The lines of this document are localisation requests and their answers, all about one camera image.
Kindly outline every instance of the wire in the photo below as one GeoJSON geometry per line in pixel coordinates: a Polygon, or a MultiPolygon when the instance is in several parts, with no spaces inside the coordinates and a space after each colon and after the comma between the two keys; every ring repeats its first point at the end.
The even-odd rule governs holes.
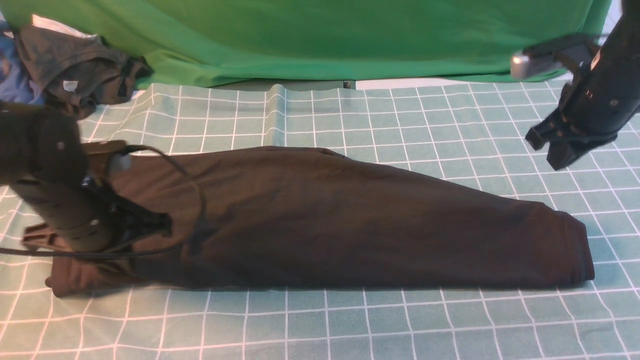
{"type": "MultiPolygon", "coordinates": [[[[155,147],[147,146],[147,145],[127,145],[124,149],[124,155],[130,154],[132,152],[138,151],[152,151],[160,157],[162,157],[165,161],[167,161],[175,170],[181,173],[186,179],[189,181],[189,184],[195,189],[198,194],[198,198],[200,199],[200,211],[198,213],[198,218],[193,225],[193,230],[191,234],[193,234],[196,230],[198,224],[205,220],[207,215],[207,197],[205,196],[202,188],[198,184],[198,182],[189,174],[187,170],[182,167],[182,165],[178,164],[171,156],[163,153],[162,151],[156,149],[155,147]]],[[[20,256],[34,256],[38,258],[77,258],[77,259],[127,259],[127,258],[139,258],[141,256],[150,256],[156,254],[162,254],[164,252],[169,252],[181,247],[184,242],[189,238],[190,234],[186,235],[183,239],[178,241],[176,244],[156,249],[156,250],[146,250],[146,251],[137,251],[137,252],[74,252],[74,251],[38,251],[38,250],[18,250],[18,249],[9,249],[6,247],[0,247],[0,254],[5,255],[20,255],[20,256]]]]}

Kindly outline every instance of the dark gray cloth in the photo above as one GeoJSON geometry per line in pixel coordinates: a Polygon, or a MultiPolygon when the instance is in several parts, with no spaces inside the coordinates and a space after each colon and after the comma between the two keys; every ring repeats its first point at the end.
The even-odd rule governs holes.
{"type": "Polygon", "coordinates": [[[154,282],[187,289],[554,288],[594,278],[584,224],[541,202],[499,197],[326,149],[259,147],[174,156],[207,197],[163,159],[135,156],[113,186],[173,218],[173,237],[134,249],[129,275],[70,258],[47,280],[58,297],[154,282]]]}
{"type": "Polygon", "coordinates": [[[105,46],[98,37],[77,38],[29,24],[20,29],[15,43],[47,103],[78,120],[98,104],[129,101],[136,79],[151,73],[142,59],[105,46]]]}

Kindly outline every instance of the teal grid mat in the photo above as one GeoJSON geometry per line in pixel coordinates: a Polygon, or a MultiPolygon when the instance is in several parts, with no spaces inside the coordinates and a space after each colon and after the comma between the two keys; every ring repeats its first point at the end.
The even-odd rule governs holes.
{"type": "MultiPolygon", "coordinates": [[[[82,122],[84,140],[171,154],[328,147],[486,192],[538,200],[588,227],[596,280],[563,291],[186,292],[58,300],[50,263],[0,258],[2,359],[640,359],[640,124],[554,172],[526,131],[563,83],[235,92],[153,85],[82,122]]],[[[2,246],[38,218],[6,189],[2,246]]]]}

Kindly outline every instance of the fabric fold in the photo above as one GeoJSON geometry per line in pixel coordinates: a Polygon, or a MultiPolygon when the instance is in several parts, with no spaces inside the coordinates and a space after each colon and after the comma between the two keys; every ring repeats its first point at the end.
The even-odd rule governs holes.
{"type": "MultiPolygon", "coordinates": [[[[174,159],[207,197],[207,223],[193,233],[197,196],[161,158],[135,156],[113,180],[124,197],[173,218],[173,238],[151,236],[135,250],[184,241],[179,250],[137,258],[130,276],[141,281],[187,289],[513,289],[594,278],[584,224],[541,202],[327,149],[259,147],[174,159]]],[[[87,291],[83,283],[130,285],[113,275],[97,286],[52,274],[47,285],[61,297],[87,291]]]]}

